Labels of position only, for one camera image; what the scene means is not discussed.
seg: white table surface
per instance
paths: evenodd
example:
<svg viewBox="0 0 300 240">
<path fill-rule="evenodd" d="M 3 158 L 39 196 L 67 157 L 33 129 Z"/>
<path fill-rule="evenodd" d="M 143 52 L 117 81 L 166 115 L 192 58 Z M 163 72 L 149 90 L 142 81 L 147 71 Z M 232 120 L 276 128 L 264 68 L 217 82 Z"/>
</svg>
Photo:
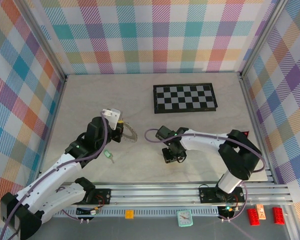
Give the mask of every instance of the white table surface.
<svg viewBox="0 0 300 240">
<path fill-rule="evenodd" d="M 218 108 L 211 112 L 154 114 L 153 85 L 212 83 Z M 102 109 L 118 109 L 123 120 L 137 132 L 135 143 L 110 142 L 113 164 L 102 153 L 81 174 L 91 182 L 194 182 L 218 181 L 227 170 L 216 152 L 187 151 L 184 163 L 166 164 L 163 143 L 149 143 L 144 132 L 165 125 L 204 133 L 229 133 L 232 129 L 250 131 L 256 144 L 244 96 L 236 73 L 163 73 L 71 75 L 66 84 L 60 110 L 44 161 L 43 171 L 51 167 L 77 136 L 86 131 Z M 156 140 L 155 132 L 149 135 Z M 266 181 L 265 171 L 252 174 L 250 181 Z"/>
</svg>

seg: green alarm clock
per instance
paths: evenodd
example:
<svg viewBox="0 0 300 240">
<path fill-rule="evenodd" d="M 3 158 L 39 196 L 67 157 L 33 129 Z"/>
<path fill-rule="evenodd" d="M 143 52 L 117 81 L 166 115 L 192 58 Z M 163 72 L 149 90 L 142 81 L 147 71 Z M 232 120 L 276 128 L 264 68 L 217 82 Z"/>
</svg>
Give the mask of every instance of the green alarm clock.
<svg viewBox="0 0 300 240">
<path fill-rule="evenodd" d="M 176 212 L 179 227 L 190 227 L 194 224 L 192 221 L 191 210 L 182 210 Z"/>
</svg>

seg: plaid backdrop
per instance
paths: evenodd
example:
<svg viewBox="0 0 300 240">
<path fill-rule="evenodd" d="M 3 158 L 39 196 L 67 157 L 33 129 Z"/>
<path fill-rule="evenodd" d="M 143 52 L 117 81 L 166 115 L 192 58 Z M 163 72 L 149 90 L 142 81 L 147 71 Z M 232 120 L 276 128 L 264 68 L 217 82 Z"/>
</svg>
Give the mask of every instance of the plaid backdrop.
<svg viewBox="0 0 300 240">
<path fill-rule="evenodd" d="M 34 180 L 61 85 L 13 0 L 0 0 L 0 199 Z"/>
<path fill-rule="evenodd" d="M 300 0 L 290 0 L 247 84 L 280 183 L 300 218 Z"/>
<path fill-rule="evenodd" d="M 237 71 L 276 1 L 27 2 L 66 73 L 133 74 Z"/>
</svg>

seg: chessboard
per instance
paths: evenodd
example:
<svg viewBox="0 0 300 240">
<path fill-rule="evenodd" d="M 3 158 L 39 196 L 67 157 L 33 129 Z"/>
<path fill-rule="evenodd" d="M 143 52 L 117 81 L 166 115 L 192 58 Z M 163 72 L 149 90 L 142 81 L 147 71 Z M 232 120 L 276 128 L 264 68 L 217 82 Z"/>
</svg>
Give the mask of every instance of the chessboard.
<svg viewBox="0 0 300 240">
<path fill-rule="evenodd" d="M 154 113 L 216 111 L 218 104 L 212 83 L 153 86 Z"/>
</svg>

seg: red lego brick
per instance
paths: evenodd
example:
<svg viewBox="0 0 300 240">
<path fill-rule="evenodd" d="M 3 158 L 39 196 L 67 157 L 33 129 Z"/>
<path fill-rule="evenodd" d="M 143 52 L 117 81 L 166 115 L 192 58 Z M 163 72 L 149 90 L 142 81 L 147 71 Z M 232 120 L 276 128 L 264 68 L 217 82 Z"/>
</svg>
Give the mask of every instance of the red lego brick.
<svg viewBox="0 0 300 240">
<path fill-rule="evenodd" d="M 273 219 L 275 224 L 285 224 L 284 213 L 282 212 L 282 208 L 280 207 L 273 207 Z"/>
<path fill-rule="evenodd" d="M 246 211 L 248 212 L 250 225 L 251 226 L 259 226 L 260 222 L 259 222 L 257 210 L 255 208 L 251 208 L 251 209 L 247 209 Z"/>
</svg>

